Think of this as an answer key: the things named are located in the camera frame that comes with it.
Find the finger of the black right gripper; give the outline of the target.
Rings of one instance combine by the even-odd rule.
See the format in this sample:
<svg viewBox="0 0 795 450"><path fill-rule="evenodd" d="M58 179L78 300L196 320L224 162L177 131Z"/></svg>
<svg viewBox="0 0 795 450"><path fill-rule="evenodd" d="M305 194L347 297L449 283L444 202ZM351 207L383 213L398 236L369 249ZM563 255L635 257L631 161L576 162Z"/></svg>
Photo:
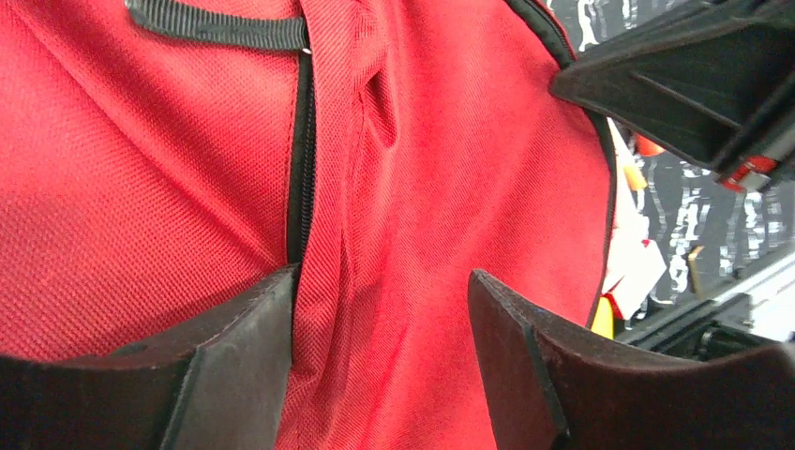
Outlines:
<svg viewBox="0 0 795 450"><path fill-rule="evenodd" d="M689 1L589 49L552 93L716 172L794 141L794 5Z"/></svg>

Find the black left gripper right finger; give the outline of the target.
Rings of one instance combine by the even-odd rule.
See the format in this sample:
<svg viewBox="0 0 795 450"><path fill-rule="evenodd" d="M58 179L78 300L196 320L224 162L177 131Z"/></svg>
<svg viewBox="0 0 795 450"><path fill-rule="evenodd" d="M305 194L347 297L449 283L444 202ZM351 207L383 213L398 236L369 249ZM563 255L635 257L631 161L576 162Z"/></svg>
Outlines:
<svg viewBox="0 0 795 450"><path fill-rule="evenodd" d="M487 272L468 308L501 449L790 449L794 347L697 362L569 322Z"/></svg>

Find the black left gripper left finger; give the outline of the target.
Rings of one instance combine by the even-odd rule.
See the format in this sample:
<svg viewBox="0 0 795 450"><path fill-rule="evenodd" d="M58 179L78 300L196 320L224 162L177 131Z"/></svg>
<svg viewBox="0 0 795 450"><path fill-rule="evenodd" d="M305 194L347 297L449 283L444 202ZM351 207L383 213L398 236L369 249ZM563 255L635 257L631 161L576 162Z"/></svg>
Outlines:
<svg viewBox="0 0 795 450"><path fill-rule="evenodd" d="M5 449L271 449L292 364L289 265L107 355L1 360Z"/></svg>

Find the thin orange tip pen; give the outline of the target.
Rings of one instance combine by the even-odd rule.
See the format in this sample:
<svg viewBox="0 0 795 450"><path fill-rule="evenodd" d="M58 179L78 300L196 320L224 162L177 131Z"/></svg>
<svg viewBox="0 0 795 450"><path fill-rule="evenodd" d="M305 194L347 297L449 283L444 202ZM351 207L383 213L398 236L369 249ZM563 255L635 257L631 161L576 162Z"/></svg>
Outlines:
<svg viewBox="0 0 795 450"><path fill-rule="evenodd" d="M632 155L621 157L620 168L631 191L638 192L647 188L648 182Z"/></svg>

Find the red white eraser box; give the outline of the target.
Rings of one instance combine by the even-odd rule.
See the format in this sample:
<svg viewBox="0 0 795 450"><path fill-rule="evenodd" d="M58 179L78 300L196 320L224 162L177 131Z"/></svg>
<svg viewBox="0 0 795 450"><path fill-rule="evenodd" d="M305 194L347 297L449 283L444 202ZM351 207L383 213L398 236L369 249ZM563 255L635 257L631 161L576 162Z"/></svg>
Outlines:
<svg viewBox="0 0 795 450"><path fill-rule="evenodd" d="M662 252L653 240L614 238L607 255L602 294L614 317L630 319L667 269Z"/></svg>

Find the red student backpack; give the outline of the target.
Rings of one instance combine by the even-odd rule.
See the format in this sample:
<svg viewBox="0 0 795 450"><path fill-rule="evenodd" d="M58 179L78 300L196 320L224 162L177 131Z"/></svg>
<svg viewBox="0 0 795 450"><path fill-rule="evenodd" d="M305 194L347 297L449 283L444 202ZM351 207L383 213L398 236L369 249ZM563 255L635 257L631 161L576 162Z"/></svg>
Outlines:
<svg viewBox="0 0 795 450"><path fill-rule="evenodd" d="M288 257L299 73L314 198L280 449L491 449L480 268L580 325L613 210L603 127L548 86L541 1L202 1L310 53L189 42L121 1L1 5L1 350L106 353Z"/></svg>

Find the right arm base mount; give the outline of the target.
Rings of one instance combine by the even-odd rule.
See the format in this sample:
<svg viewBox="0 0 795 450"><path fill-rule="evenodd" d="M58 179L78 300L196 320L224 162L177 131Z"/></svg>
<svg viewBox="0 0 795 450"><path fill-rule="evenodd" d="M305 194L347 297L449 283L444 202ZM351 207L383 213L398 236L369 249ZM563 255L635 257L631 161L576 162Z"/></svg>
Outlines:
<svg viewBox="0 0 795 450"><path fill-rule="evenodd" d="M710 361L794 341L794 245L749 263L714 287L647 316L616 340L642 350Z"/></svg>

